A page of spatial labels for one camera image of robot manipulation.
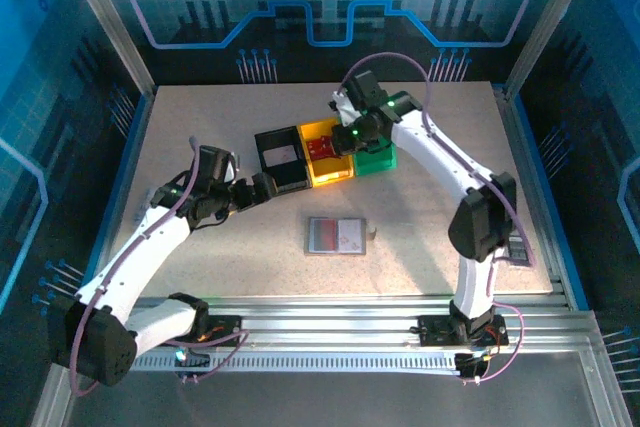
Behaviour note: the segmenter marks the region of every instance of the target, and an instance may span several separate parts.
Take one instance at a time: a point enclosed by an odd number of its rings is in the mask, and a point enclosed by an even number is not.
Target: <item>metal frame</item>
[[[118,54],[143,94],[152,98],[153,81],[137,52],[111,0],[87,0],[104,27]],[[531,154],[524,148],[523,125],[514,107],[514,98],[533,68],[540,52],[555,29],[571,0],[550,0],[534,32],[516,62],[506,85],[505,94],[498,92],[507,136],[523,179],[523,189],[530,202],[533,221],[541,238],[541,247],[549,266],[553,292],[549,295],[497,296],[501,302],[519,307],[524,314],[527,335],[523,352],[528,354],[577,352],[594,408],[602,425],[631,426],[615,374],[609,362],[593,312],[577,311],[578,300],[570,283],[562,252],[556,245],[551,215],[544,202]],[[110,250],[110,241],[102,252]],[[100,256],[100,265],[105,263]],[[446,349],[420,348],[417,335],[409,328],[416,317],[448,314],[450,297],[338,297],[338,298],[230,298],[211,299],[212,312],[235,314],[244,318],[251,333],[241,356],[253,359],[285,359],[282,367],[271,364],[270,371],[291,371],[287,359],[340,353],[353,358],[366,355],[399,358],[407,352],[425,357]],[[136,309],[150,308],[160,299],[142,299]],[[507,321],[510,337],[518,338],[518,320],[511,312],[500,312]],[[149,355],[166,355],[155,349]],[[260,362],[251,370],[260,370]],[[67,369],[52,366],[32,426],[60,426],[73,409]]]

